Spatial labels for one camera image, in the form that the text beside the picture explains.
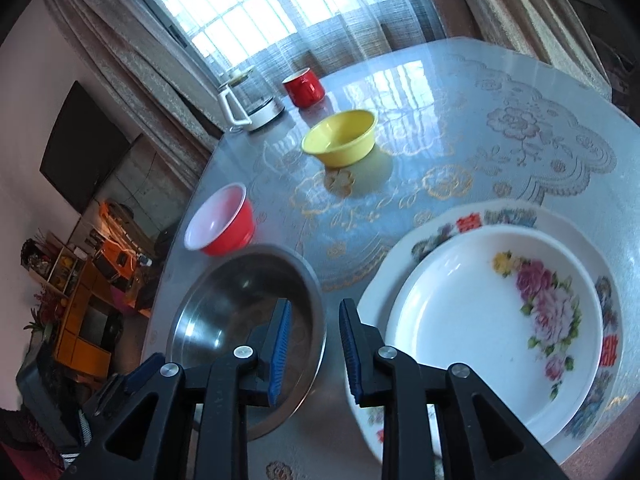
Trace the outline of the large stainless steel bowl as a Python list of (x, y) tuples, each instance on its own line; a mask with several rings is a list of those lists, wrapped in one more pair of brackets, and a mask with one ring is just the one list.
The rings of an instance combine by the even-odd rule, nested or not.
[(185, 368), (208, 364), (244, 344), (250, 331), (269, 322), (277, 300), (292, 304), (282, 390), (273, 408), (247, 411), (247, 437), (276, 430), (303, 404), (326, 348), (326, 310), (311, 265), (297, 252), (247, 246), (213, 263), (181, 301), (172, 322), (167, 356)]

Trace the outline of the yellow plastic bowl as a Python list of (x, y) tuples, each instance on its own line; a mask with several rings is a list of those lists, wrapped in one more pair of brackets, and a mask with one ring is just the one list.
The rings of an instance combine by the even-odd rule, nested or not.
[(322, 119), (303, 138), (302, 151), (328, 168), (364, 159), (375, 144), (378, 118), (370, 110), (345, 110)]

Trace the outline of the deep floral white plate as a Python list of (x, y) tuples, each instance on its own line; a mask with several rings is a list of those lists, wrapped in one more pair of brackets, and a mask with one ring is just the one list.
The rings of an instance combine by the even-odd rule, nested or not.
[(421, 364), (471, 367), (541, 444), (586, 400), (602, 338), (584, 265), (522, 226), (484, 226), (437, 247), (402, 285), (384, 336)]

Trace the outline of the orange wooden cabinet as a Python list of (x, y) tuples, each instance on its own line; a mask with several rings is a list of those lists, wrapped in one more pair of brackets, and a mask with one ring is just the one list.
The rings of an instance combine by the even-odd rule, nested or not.
[(53, 362), (93, 390), (110, 374), (124, 313), (150, 315), (137, 296), (156, 258), (153, 241), (127, 206), (104, 200), (98, 217), (86, 254), (52, 233), (21, 248), (21, 266), (41, 286), (26, 330), (40, 333)]

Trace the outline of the large floral white plate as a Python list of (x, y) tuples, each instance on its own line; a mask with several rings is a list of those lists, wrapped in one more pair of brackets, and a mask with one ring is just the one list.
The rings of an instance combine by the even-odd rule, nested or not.
[(604, 255), (574, 223), (525, 200), (490, 200), (451, 209), (405, 235), (390, 250), (363, 293), (358, 311), (363, 323), (385, 330), (401, 285), (418, 265), (418, 258), (412, 253), (414, 246), (424, 243), (427, 250), (433, 250), (466, 230), (498, 223), (535, 228), (565, 244), (585, 263), (600, 300), (604, 335), (594, 383), (577, 414), (544, 446), (562, 464), (590, 439), (600, 422), (605, 405), (612, 398), (624, 345), (623, 309), (613, 272)]

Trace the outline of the red bowl white inside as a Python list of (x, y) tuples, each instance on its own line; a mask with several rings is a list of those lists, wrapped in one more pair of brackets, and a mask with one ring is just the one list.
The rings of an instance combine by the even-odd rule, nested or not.
[(201, 204), (186, 227), (183, 246), (190, 252), (223, 256), (245, 247), (256, 229), (253, 206), (243, 183), (230, 183)]

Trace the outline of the lace patterned tablecloth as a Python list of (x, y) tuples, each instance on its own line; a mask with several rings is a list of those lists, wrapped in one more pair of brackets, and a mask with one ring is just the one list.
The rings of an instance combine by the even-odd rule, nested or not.
[[(525, 200), (580, 229), (608, 262), (623, 309), (612, 398), (563, 463), (602, 479), (639, 425), (639, 129), (547, 64), (472, 39), (440, 40), (327, 76), (326, 98), (254, 134), (227, 133), (198, 181), (195, 210), (245, 184), (259, 243), (301, 254), (322, 288), (328, 342), (299, 411), (248, 447), (254, 479), (375, 479), (380, 465), (346, 393), (336, 308), (359, 298), (398, 240), (459, 206)], [(328, 168), (307, 132), (345, 110), (378, 118), (373, 150)]]

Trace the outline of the black television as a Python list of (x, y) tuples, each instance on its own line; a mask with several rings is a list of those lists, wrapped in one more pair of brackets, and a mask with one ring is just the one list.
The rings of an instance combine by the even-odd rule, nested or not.
[(55, 119), (39, 171), (83, 214), (131, 143), (75, 81)]

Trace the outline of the red mug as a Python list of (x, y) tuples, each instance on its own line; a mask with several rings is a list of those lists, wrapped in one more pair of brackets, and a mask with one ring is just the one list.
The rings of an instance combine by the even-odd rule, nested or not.
[(326, 96), (320, 79), (309, 67), (286, 77), (282, 84), (292, 103), (300, 110), (306, 110)]

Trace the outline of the beige drape curtain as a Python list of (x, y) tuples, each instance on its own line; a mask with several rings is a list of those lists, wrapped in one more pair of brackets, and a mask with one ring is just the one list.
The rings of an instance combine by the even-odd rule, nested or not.
[(483, 38), (547, 63), (606, 100), (608, 74), (568, 0), (465, 0)]

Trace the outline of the sheer window curtain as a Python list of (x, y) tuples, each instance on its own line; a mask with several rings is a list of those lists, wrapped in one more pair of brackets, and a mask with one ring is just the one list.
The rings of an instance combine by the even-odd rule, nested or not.
[(273, 89), (445, 36), (432, 0), (142, 1), (215, 79), (250, 70)]

